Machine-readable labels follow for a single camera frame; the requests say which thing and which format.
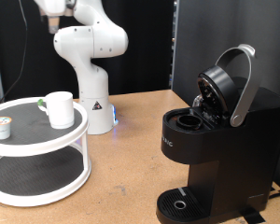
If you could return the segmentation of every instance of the small white cup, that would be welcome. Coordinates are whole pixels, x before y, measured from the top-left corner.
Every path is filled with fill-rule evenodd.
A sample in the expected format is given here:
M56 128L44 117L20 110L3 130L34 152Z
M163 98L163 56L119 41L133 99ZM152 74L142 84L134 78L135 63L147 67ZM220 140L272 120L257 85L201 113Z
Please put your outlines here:
M0 117L0 140L7 139L10 137L10 122L12 121L9 117Z
M73 94L68 91L56 91L46 96L47 108L38 107L47 113L53 129L67 129L75 123Z

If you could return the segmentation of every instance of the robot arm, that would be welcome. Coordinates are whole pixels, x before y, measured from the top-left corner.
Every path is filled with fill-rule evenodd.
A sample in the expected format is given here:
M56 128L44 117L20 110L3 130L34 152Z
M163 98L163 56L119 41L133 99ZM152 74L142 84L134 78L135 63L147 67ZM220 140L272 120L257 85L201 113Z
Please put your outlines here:
M72 9L76 0L35 0L40 15L48 16L49 32L56 34L59 29L60 16L73 16Z
M80 103L89 115L88 133L110 131L115 121L113 106L108 101L108 75L103 68L92 64L91 59L123 54L128 47L127 34L106 16L101 0L35 1L49 19L66 15L66 9L71 8L76 20L86 25L59 30L54 36L54 48L77 73ZM51 33L55 25L49 25Z

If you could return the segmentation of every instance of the coffee machine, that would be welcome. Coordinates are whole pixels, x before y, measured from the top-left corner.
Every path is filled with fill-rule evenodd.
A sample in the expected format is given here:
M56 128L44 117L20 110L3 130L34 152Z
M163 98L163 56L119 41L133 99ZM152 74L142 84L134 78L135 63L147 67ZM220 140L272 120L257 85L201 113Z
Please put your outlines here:
M238 55L248 78L225 72ZM280 155L280 96L259 87L257 63L249 45L228 49L199 74L196 106L163 116L161 150L189 164L189 180L159 197L160 223L214 224L265 209Z

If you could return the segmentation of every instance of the black curtain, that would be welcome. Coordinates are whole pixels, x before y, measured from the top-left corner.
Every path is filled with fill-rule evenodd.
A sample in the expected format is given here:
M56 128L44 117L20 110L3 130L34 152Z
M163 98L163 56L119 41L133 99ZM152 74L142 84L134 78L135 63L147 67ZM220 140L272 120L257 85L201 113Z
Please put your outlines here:
M78 98L72 66L53 47L54 35L41 22L34 0L21 0L28 24L28 44L22 78L7 100L70 91ZM110 94L168 88L174 0L103 0L106 15L128 34L124 55L95 59L109 74ZM82 25L74 17L61 17L60 27ZM25 26L19 1L0 0L0 71L4 91L21 71Z

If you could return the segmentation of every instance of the coffee machine handle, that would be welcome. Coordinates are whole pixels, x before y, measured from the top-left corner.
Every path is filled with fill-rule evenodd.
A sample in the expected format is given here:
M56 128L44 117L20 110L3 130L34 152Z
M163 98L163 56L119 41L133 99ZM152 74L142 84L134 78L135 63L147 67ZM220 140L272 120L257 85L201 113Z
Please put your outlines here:
M238 55L244 54L249 62L249 76L245 84L242 95L231 115L231 126L238 127L245 120L245 116L254 100L261 82L261 73L255 72L252 76L252 62L256 60L255 50L246 44L241 44L237 48L226 50L217 60L216 65L223 70Z

